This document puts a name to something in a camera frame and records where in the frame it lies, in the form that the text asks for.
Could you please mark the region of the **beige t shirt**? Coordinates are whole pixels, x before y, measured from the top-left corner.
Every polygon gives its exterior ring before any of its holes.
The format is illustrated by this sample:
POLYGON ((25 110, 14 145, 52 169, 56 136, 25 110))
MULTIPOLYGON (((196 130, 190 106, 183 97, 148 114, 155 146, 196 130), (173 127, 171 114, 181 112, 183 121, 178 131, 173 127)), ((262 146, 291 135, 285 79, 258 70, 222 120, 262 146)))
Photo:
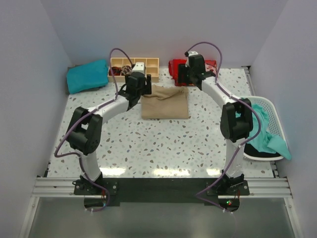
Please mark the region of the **beige t shirt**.
POLYGON ((141 97, 142 119, 188 119, 188 94, 186 87, 153 85, 152 93, 141 97))

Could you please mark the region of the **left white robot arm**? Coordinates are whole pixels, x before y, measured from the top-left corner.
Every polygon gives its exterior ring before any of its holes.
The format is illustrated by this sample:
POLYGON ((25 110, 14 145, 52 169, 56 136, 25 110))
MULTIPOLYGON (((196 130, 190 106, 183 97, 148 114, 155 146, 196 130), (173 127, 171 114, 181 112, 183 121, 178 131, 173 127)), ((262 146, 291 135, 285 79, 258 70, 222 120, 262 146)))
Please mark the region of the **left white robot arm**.
POLYGON ((80 180, 91 194, 106 190, 96 154, 103 125, 113 117, 132 109, 141 96, 150 95, 151 83, 152 78, 149 74, 133 72, 125 77, 125 84, 115 99, 88 109, 75 109, 65 139, 79 157, 82 172, 80 180))

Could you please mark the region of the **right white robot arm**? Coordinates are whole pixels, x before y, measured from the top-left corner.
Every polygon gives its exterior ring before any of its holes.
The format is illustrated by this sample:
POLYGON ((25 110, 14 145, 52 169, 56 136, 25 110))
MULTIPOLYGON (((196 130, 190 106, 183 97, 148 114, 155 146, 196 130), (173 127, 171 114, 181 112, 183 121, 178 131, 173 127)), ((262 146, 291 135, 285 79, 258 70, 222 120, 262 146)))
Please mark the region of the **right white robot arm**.
POLYGON ((225 167, 216 181, 205 190, 219 195, 249 195, 242 161, 246 141, 253 130, 253 112, 249 99, 230 93, 218 80, 218 73, 207 71, 204 57, 195 52, 185 53, 186 63, 178 75, 212 97, 221 108, 220 131, 226 140, 225 167))

